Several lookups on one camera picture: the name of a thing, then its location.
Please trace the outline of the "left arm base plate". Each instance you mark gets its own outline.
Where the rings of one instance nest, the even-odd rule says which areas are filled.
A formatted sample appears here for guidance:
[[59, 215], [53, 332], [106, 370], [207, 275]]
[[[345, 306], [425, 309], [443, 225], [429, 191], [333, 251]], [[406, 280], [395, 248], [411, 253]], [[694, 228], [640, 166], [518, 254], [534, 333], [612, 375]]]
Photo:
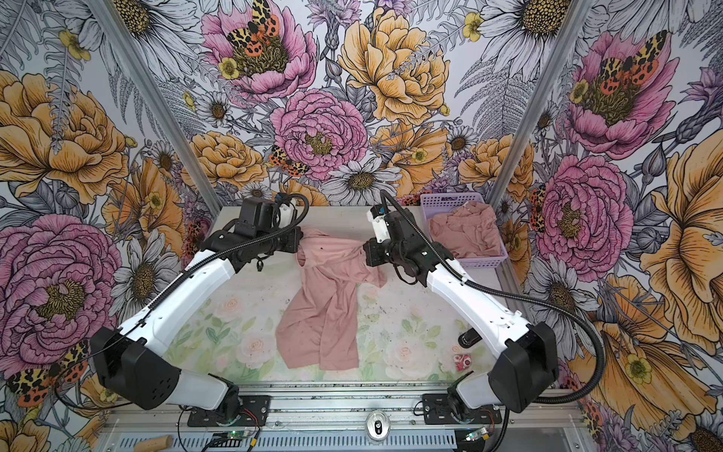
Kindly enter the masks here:
[[193, 408], [188, 427], [265, 427], [270, 401], [268, 395], [239, 395], [236, 401], [223, 402], [216, 410]]

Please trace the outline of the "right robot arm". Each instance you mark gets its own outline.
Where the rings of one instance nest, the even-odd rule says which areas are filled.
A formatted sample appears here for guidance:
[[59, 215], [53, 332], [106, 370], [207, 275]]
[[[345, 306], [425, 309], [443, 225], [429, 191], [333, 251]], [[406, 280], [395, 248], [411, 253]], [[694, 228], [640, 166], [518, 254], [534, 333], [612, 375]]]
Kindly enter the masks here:
[[557, 349], [551, 328], [531, 324], [479, 288], [441, 244], [431, 242], [412, 218], [400, 212], [367, 213], [375, 236], [363, 245], [369, 267], [400, 267], [444, 299], [471, 327], [471, 343], [485, 345], [495, 359], [483, 374], [470, 373], [448, 389], [454, 407], [474, 410], [502, 405], [519, 414], [557, 379]]

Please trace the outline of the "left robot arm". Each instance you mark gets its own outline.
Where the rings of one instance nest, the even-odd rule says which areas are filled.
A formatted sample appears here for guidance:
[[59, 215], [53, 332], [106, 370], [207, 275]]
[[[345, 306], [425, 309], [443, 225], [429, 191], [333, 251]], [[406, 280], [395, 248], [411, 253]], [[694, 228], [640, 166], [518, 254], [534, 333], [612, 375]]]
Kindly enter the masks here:
[[243, 267], [261, 266], [276, 252], [297, 252], [309, 209], [309, 200], [299, 194], [246, 199], [238, 218], [209, 235], [146, 307], [90, 339], [88, 360], [101, 386], [146, 411], [173, 404], [209, 412], [222, 423], [235, 421], [242, 412], [235, 384], [180, 369], [164, 356], [186, 322]]

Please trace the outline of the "pink t-shirt with print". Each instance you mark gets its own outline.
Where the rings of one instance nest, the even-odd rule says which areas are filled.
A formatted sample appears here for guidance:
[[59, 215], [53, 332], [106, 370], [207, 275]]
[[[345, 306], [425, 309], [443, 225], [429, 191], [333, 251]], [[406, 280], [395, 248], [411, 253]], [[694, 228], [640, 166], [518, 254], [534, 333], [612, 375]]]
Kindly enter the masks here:
[[387, 278], [366, 264], [361, 241], [311, 228], [302, 232], [296, 253], [301, 287], [277, 326], [278, 351], [291, 369], [354, 369], [359, 366], [358, 286], [382, 288]]

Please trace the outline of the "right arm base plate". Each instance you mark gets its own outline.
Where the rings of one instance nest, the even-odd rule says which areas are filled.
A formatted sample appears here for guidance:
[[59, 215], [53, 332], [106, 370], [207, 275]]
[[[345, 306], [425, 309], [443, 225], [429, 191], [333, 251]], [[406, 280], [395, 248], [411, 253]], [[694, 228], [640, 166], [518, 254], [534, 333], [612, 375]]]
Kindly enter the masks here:
[[493, 405], [468, 408], [460, 399], [449, 394], [423, 394], [421, 413], [426, 425], [498, 425], [502, 412]]

